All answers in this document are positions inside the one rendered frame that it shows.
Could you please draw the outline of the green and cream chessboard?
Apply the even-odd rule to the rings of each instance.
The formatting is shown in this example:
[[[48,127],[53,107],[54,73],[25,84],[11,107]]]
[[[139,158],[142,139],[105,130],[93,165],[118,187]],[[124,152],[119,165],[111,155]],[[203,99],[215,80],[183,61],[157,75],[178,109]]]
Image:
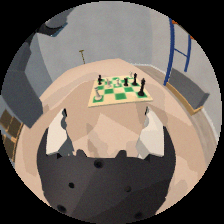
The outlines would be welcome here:
[[[128,86],[124,86],[124,78],[128,78]],[[102,99],[99,101],[95,100],[95,91],[94,88],[92,89],[91,96],[88,103],[88,108],[91,107],[99,107],[99,106],[108,106],[108,105],[117,105],[117,104],[127,104],[127,103],[138,103],[138,102],[151,102],[153,99],[149,95],[149,93],[144,88],[144,96],[139,96],[138,92],[141,88],[141,83],[136,78],[137,86],[133,86],[133,78],[129,78],[129,76],[115,76],[115,77],[109,77],[111,80],[110,84],[111,87],[107,86],[106,78],[102,78],[101,85],[98,85],[99,81],[98,79],[95,79],[94,85],[98,86],[98,92],[99,95],[102,96]],[[116,87],[116,79],[119,79],[119,87]],[[93,85],[93,86],[94,86]]]

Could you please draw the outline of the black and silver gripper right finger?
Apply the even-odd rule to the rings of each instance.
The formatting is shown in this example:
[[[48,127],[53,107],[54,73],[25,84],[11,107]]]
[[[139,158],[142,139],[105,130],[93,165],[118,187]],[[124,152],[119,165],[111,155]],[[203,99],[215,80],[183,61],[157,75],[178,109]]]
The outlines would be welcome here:
[[[176,166],[174,145],[167,128],[150,107],[146,108],[145,116],[145,128],[135,146],[137,158],[150,162],[159,171],[162,178],[162,197],[166,197]]]

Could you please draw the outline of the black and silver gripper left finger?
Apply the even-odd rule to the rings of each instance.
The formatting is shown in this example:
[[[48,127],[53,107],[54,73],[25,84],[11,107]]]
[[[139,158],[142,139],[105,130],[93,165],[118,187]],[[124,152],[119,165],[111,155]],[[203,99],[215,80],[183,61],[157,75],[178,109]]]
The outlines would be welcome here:
[[[64,117],[63,117],[64,116]],[[61,109],[46,128],[37,151],[37,169],[45,192],[45,176],[49,166],[58,158],[73,155],[74,147],[67,133],[66,108]]]

